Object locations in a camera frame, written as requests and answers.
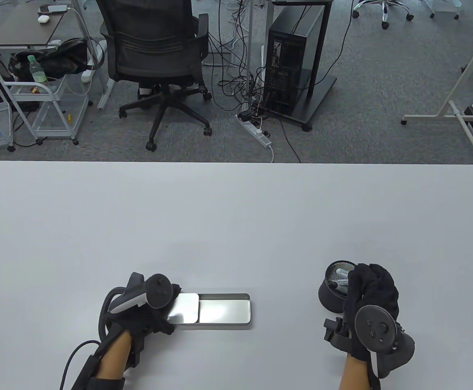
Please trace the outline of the person's left hand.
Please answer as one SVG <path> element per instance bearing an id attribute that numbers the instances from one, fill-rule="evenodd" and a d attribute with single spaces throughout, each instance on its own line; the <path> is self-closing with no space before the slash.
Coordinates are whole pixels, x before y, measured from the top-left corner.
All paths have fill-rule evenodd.
<path id="1" fill-rule="evenodd" d="M 144 349 L 144 338 L 150 333 L 170 335 L 174 332 L 174 325 L 167 318 L 182 288 L 172 284 L 173 294 L 170 302 L 160 309 L 150 307 L 148 304 L 131 307 L 119 314 L 106 314 L 105 318 L 128 331 L 131 335 L 131 350 L 125 369 L 139 364 L 139 354 Z"/>

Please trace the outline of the person's right hand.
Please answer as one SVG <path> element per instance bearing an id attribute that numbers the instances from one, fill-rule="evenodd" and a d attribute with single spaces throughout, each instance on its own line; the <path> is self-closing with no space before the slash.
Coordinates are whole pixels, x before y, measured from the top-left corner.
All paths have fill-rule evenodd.
<path id="1" fill-rule="evenodd" d="M 361 362 L 370 360 L 369 351 L 359 341 L 355 329 L 358 310 L 367 305 L 382 307 L 394 320 L 399 315 L 399 292 L 391 274 L 378 264 L 358 264 L 348 274 L 347 297 L 344 302 L 344 322 L 351 336 L 352 358 Z"/>

